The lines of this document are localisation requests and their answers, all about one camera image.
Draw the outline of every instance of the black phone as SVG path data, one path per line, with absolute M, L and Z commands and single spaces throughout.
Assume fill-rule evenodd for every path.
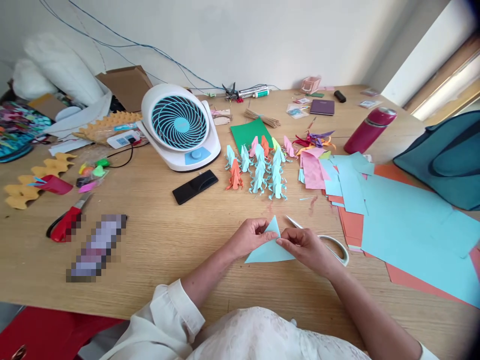
M 200 194 L 203 190 L 208 189 L 218 182 L 219 179 L 214 175 L 212 170 L 208 170 L 189 182 L 184 183 L 182 186 L 177 187 L 172 193 L 178 205 L 182 205 L 195 195 Z

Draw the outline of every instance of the white cloth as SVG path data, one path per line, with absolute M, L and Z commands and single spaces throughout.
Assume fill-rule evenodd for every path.
M 204 323 L 180 280 L 159 285 L 100 360 L 370 359 L 345 340 L 299 329 L 262 307 L 233 311 L 199 334 Z M 420 360 L 438 360 L 422 350 Z

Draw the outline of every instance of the pink container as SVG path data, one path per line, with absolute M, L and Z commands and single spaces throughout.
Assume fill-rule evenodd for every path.
M 49 191 L 57 195 L 65 195 L 70 190 L 74 188 L 73 185 L 70 185 L 68 182 L 63 181 L 61 178 L 54 175 L 47 175 L 41 178 L 46 183 L 37 186 L 37 188 Z
M 303 79 L 301 83 L 300 92 L 304 94 L 313 94 L 316 92 L 320 87 L 320 80 L 322 78 L 320 76 L 309 76 Z
M 343 149 L 348 154 L 364 153 L 397 118 L 397 112 L 387 107 L 373 109 L 350 136 Z

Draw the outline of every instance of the scissors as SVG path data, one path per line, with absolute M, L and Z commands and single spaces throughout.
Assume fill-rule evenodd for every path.
M 57 220 L 52 222 L 46 231 L 46 237 L 52 239 L 56 243 L 69 242 L 72 237 L 72 228 L 80 221 L 82 214 L 82 207 L 89 199 L 91 192 L 84 194 L 70 210 L 60 216 Z
M 295 220 L 293 220 L 290 216 L 288 215 L 285 215 L 287 217 L 288 220 L 290 220 L 290 222 L 295 225 L 296 228 L 298 229 L 304 229 L 303 226 L 301 226 L 298 222 L 296 222 Z M 349 256 L 349 252 L 347 251 L 347 249 L 345 248 L 345 246 L 343 246 L 343 244 L 338 241 L 337 239 L 333 238 L 333 237 L 330 237 L 330 236 L 326 236 L 326 235 L 318 235 L 318 237 L 321 239 L 321 238 L 324 238 L 324 239 L 328 239 L 328 240 L 331 240 L 333 241 L 335 244 L 337 244 L 340 249 L 341 249 L 341 252 L 343 254 L 343 258 L 340 258 L 331 248 L 329 248 L 327 246 L 327 249 L 330 250 L 332 252 L 333 255 L 336 256 L 336 258 L 343 264 L 343 266 L 347 266 L 349 264 L 349 261 L 350 261 L 350 256 Z

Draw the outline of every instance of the fan grille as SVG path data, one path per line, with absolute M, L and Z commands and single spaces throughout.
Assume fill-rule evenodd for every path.
M 175 149 L 188 150 L 201 144 L 207 121 L 199 107 L 182 96 L 160 100 L 151 112 L 153 129 L 160 139 Z

